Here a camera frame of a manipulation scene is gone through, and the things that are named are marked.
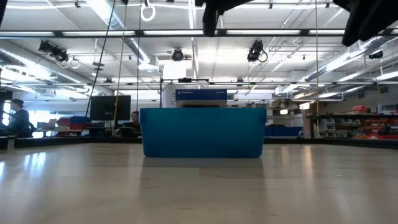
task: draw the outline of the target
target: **ceiling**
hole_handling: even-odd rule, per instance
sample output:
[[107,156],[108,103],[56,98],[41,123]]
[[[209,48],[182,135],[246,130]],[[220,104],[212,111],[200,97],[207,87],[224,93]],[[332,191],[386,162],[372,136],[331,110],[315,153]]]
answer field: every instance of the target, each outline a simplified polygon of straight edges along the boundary
[[[79,0],[81,8],[69,7],[74,4],[73,0],[9,0],[8,5],[14,8],[7,8],[1,30],[106,30],[107,24],[86,6],[86,1]],[[341,10],[331,3],[331,7],[326,8],[326,0],[318,1],[317,12],[315,9],[298,9],[300,6],[314,6],[312,0],[273,0],[273,9],[268,9],[269,1],[254,1],[263,3],[262,7],[238,7],[227,11],[222,22],[219,21],[219,28],[224,29],[344,29],[349,13]],[[130,0],[130,4],[138,5],[140,1]],[[171,8],[188,7],[190,0],[176,0],[174,4],[167,4],[165,0],[151,0],[155,6],[156,15],[153,20],[144,22],[140,17],[139,6],[127,7],[128,29],[201,29],[203,9],[195,10]],[[65,6],[56,9],[37,9],[42,6]],[[124,18],[125,7],[118,5],[115,12]],[[144,11],[146,17],[150,16],[150,9]],[[256,39],[261,39],[268,53],[269,59],[262,66],[255,65],[253,68],[248,64],[247,55],[250,46]],[[103,71],[99,72],[99,82],[104,82],[107,78],[112,78],[114,82],[118,80],[119,68],[121,68],[121,82],[135,82],[137,76],[140,82],[159,81],[160,76],[157,72],[143,72],[137,69],[137,58],[123,45],[120,39],[108,39],[104,44],[104,39],[99,38],[96,49],[95,39],[46,39],[53,45],[67,49],[70,56],[75,57],[80,66],[76,69],[66,68],[69,72],[75,73],[80,77],[91,81],[95,79],[92,75],[95,72],[92,63],[100,59],[101,48],[104,45],[104,57],[102,62],[105,64]],[[38,51],[40,39],[9,39],[6,40],[19,48],[44,60],[55,62],[49,56],[44,56]],[[140,38],[140,48],[147,55],[155,55],[159,59],[161,66],[173,63],[170,59],[170,52],[176,48],[182,49],[185,55],[190,58],[193,53],[193,44],[197,48],[197,78],[209,78],[215,82],[236,81],[239,77],[251,82],[259,81],[297,81],[297,74],[306,75],[306,72],[313,69],[318,63],[327,62],[335,55],[346,50],[341,45],[341,37],[152,37]],[[124,47],[123,56],[121,55],[122,46]],[[386,57],[393,57],[398,49],[388,48],[385,52]],[[345,75],[364,69],[365,64],[372,65],[379,61],[367,60],[363,57],[353,60],[351,63],[338,67],[335,72],[343,72]],[[193,64],[191,60],[180,63],[187,68],[187,77],[194,77]],[[263,85],[257,89],[272,89],[277,85]],[[131,86],[123,86],[121,89],[131,89]]]

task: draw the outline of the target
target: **black monitor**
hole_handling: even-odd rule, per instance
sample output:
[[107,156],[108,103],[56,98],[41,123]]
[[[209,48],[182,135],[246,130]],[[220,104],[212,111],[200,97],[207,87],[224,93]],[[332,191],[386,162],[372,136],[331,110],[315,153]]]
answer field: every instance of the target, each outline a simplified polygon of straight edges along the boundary
[[[91,98],[90,119],[92,121],[113,121],[116,96],[93,96]],[[131,96],[119,96],[116,120],[130,120]]]

